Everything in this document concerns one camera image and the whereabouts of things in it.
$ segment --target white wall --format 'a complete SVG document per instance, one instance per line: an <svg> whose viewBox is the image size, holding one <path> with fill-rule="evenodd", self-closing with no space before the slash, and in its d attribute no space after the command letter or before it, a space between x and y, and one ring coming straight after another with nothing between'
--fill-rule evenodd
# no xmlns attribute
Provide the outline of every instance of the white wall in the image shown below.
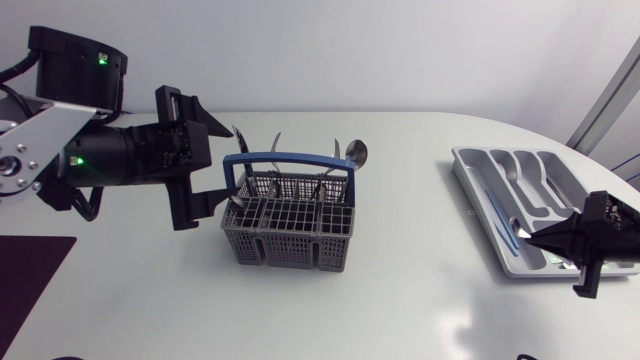
<svg viewBox="0 0 640 360"><path fill-rule="evenodd" d="M170 84L212 111L449 111L565 142L640 34L638 13L637 0L2 0L0 68L38 24L129 55L134 112ZM10 84L32 94L34 79Z"/></svg>

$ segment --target gray plastic basket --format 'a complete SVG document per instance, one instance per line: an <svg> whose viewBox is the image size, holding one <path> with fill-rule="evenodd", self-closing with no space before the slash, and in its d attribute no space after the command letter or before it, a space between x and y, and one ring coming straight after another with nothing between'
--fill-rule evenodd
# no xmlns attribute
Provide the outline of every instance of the gray plastic basket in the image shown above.
<svg viewBox="0 0 640 360"><path fill-rule="evenodd" d="M353 163L297 153L229 155L224 159L227 187L236 186L233 164L270 161L342 169L347 176L255 171L255 196L249 196L249 179L243 174L237 196L244 208L228 201L221 225L236 259L248 265L266 261L270 266L343 271L354 226Z"/></svg>

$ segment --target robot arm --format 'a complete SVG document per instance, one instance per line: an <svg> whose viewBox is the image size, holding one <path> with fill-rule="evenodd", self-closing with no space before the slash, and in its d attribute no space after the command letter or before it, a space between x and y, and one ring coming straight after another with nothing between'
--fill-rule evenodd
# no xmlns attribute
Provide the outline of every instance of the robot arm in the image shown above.
<svg viewBox="0 0 640 360"><path fill-rule="evenodd" d="M38 98L29 99L38 111L25 113L21 123L0 121L0 208L37 193L55 210L73 207L92 221L105 186L164 184L173 227L183 230L213 216L216 205L237 192L191 191L191 172L211 166L208 137L233 136L196 96L162 86L156 90L158 123L106 126L120 113L127 57L43 27L31 28L29 47L27 59L0 73L4 82L40 61ZM93 188L89 200L82 187Z"/></svg>

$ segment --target knife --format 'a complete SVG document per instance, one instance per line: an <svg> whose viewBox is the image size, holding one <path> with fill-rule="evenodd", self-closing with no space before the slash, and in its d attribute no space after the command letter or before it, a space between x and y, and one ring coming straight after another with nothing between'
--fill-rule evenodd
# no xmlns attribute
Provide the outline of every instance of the knife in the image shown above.
<svg viewBox="0 0 640 360"><path fill-rule="evenodd" d="M246 154L249 152L249 147L247 146L247 142L244 140L244 136L240 133L237 127L233 126L233 131L236 133L236 138L238 138L238 145L240 146L240 152ZM254 188L253 184L253 166L251 163L244 164L244 172L247 174L247 191L249 192L249 196L255 197L257 195L257 191Z"/></svg>

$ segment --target green led light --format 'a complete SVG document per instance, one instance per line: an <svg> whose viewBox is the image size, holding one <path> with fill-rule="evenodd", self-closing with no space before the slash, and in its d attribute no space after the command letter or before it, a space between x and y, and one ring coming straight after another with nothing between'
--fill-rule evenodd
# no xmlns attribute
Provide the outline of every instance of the green led light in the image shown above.
<svg viewBox="0 0 640 360"><path fill-rule="evenodd" d="M109 63L109 55L105 53L98 53L98 64L107 65Z"/></svg>

